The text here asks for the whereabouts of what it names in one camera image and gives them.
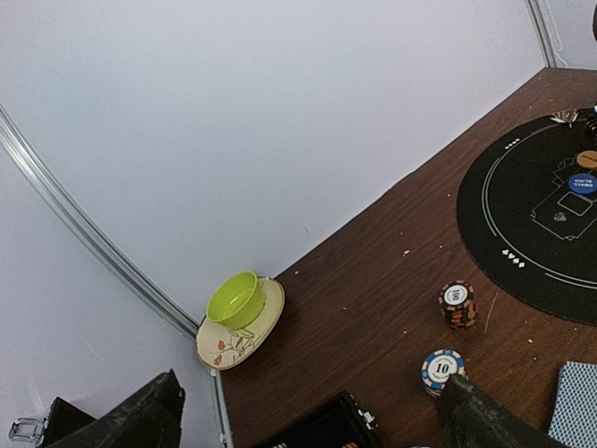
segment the black poker mat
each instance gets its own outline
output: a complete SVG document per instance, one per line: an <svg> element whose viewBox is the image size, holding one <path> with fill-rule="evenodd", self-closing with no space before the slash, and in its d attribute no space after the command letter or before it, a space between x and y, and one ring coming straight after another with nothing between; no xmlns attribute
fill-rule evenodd
<svg viewBox="0 0 597 448"><path fill-rule="evenodd" d="M458 227L470 255L501 288L540 310L597 325L597 192L568 179L591 173L576 155L595 149L572 128L529 121L485 149L458 191Z"/></svg>

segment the metal latch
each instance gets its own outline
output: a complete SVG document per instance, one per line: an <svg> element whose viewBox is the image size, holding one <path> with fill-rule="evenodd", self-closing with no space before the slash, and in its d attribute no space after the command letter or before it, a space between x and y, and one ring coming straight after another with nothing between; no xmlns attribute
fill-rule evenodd
<svg viewBox="0 0 597 448"><path fill-rule="evenodd" d="M375 417L368 411L363 411L360 408L357 408L357 409L358 409L358 414L365 421L365 426L367 427L367 429L369 431L374 431L375 429L377 429L377 420L375 419Z"/></svg>
<svg viewBox="0 0 597 448"><path fill-rule="evenodd" d="M34 447L39 447L44 441L44 432L47 427L47 417L40 420L36 418L18 418L10 427L8 439L10 441L31 443Z"/></svg>

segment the plate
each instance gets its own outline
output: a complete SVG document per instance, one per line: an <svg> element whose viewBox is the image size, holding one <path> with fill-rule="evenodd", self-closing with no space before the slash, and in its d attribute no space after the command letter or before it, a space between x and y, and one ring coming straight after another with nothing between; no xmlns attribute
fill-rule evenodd
<svg viewBox="0 0 597 448"><path fill-rule="evenodd" d="M207 366L225 371L238 366L250 357L270 335L285 303L282 285L269 277L260 277L265 304L263 311L244 329L228 329L206 318L199 326L196 349L199 359Z"/></svg>

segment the poker chip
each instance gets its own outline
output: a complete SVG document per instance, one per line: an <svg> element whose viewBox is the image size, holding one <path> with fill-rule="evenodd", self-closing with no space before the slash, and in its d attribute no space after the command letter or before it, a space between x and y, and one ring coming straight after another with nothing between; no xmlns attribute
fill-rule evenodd
<svg viewBox="0 0 597 448"><path fill-rule="evenodd" d="M568 179L568 187L574 193L592 194L597 191L597 177L586 173L573 175Z"/></svg>
<svg viewBox="0 0 597 448"><path fill-rule="evenodd" d="M588 170L597 168L597 151L582 151L576 156L576 163Z"/></svg>
<svg viewBox="0 0 597 448"><path fill-rule="evenodd" d="M477 322L475 290L457 280L444 286L437 297L439 311L451 329L468 329Z"/></svg>
<svg viewBox="0 0 597 448"><path fill-rule="evenodd" d="M450 375L454 374L468 378L465 371L465 361L455 350L437 350L427 357L421 367L421 379L425 390L434 398L441 396L444 385Z"/></svg>

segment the stack of poker chips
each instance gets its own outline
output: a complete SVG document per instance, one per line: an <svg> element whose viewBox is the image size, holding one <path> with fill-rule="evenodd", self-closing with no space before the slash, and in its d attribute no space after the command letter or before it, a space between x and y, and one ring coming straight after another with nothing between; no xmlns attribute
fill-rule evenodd
<svg viewBox="0 0 597 448"><path fill-rule="evenodd" d="M450 375L462 375L466 379L465 361L455 350L437 350L427 357L421 367L421 378L427 393L433 398L441 396Z"/></svg>
<svg viewBox="0 0 597 448"><path fill-rule="evenodd" d="M477 322L475 290L467 282L458 280L447 284L437 299L439 311L451 329L467 329Z"/></svg>

